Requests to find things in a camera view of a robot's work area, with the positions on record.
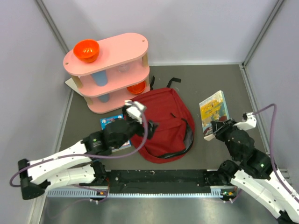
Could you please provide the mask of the yellow and maroon book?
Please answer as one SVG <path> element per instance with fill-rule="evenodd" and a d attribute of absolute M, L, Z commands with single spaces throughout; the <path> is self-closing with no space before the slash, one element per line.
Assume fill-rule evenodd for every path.
<path fill-rule="evenodd" d="M 214 138 L 212 121 L 223 122 L 230 119 L 224 92 L 217 91 L 212 96 L 200 102 L 199 109 L 204 139 L 210 141 Z"/>

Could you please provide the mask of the red backpack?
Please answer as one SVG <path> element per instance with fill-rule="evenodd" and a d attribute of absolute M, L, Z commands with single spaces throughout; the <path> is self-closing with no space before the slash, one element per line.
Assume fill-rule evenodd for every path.
<path fill-rule="evenodd" d="M 191 113 L 172 82 L 181 82 L 173 77 L 164 88 L 150 90 L 132 98 L 147 107 L 145 117 L 158 126 L 150 140 L 138 151 L 147 161 L 167 163 L 182 158 L 192 147 L 195 123 Z"/>

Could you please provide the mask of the blue illustrated book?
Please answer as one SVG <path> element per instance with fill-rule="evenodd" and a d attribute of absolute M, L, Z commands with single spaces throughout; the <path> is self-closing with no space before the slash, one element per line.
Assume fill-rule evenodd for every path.
<path fill-rule="evenodd" d="M 110 124 L 111 122 L 113 122 L 115 119 L 123 119 L 123 115 L 122 114 L 119 114 L 119 115 L 114 115 L 114 116 L 111 116 L 111 117 L 107 117 L 107 118 L 102 118 L 100 119 L 100 126 L 101 126 L 101 129 L 105 129 L 105 127 Z M 125 142 L 120 148 L 114 148 L 112 150 L 112 152 L 117 152 L 117 151 L 120 151 L 120 150 L 123 150 L 123 149 L 126 149 L 128 147 L 131 147 L 131 142 L 128 140 L 127 142 Z"/>

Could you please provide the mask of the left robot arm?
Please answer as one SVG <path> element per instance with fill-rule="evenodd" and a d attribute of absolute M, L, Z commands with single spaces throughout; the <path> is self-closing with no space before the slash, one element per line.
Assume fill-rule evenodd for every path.
<path fill-rule="evenodd" d="M 114 149 L 134 135 L 141 136 L 144 143 L 157 127 L 151 120 L 144 127 L 136 119 L 115 119 L 63 151 L 36 161 L 18 161 L 22 198 L 30 200 L 69 185 L 100 186 L 107 180 L 107 172 L 99 159 L 111 157 Z"/>

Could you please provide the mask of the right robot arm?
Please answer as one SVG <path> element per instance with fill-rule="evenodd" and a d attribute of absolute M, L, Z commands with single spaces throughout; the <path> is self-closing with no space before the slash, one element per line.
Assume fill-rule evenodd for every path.
<path fill-rule="evenodd" d="M 289 183 L 271 164 L 270 157 L 255 148 L 255 141 L 233 120 L 212 122 L 213 135 L 225 143 L 230 160 L 217 170 L 222 184 L 232 184 L 263 205 L 280 224 L 299 222 L 298 196 L 289 193 Z"/>

